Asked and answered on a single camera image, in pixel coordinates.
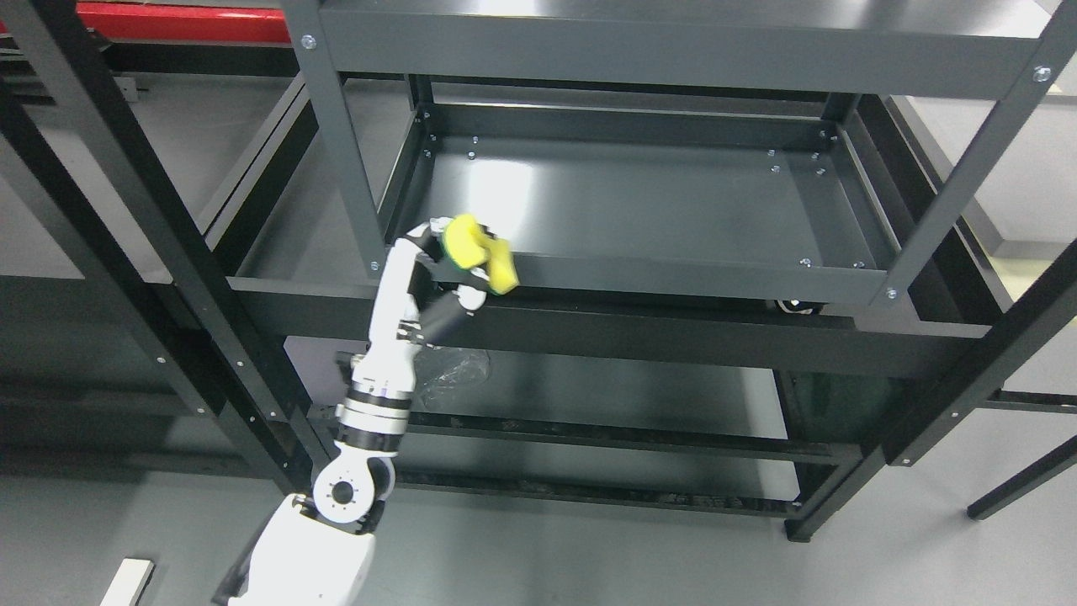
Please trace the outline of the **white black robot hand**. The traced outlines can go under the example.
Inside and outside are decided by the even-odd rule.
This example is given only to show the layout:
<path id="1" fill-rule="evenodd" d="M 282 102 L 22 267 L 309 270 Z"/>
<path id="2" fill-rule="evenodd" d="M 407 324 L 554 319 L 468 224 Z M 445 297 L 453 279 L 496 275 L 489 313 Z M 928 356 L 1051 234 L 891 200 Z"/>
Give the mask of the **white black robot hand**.
<path id="1" fill-rule="evenodd" d="M 473 316 L 493 293 L 484 269 L 463 271 L 443 250 L 442 231 L 450 219 L 428 219 L 390 246 L 374 297 L 369 349 L 351 371 L 349 399 L 400 407 L 411 398 L 416 356 Z"/>

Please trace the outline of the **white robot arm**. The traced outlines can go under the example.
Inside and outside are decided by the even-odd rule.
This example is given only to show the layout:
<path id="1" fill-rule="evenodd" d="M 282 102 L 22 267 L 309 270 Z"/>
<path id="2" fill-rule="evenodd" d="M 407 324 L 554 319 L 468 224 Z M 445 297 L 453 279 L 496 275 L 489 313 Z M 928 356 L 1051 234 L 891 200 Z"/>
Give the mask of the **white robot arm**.
<path id="1" fill-rule="evenodd" d="M 411 389 L 353 382 L 336 409 L 338 456 L 292 492 L 220 580 L 213 605 L 351 605 L 365 583 L 395 483 Z"/>

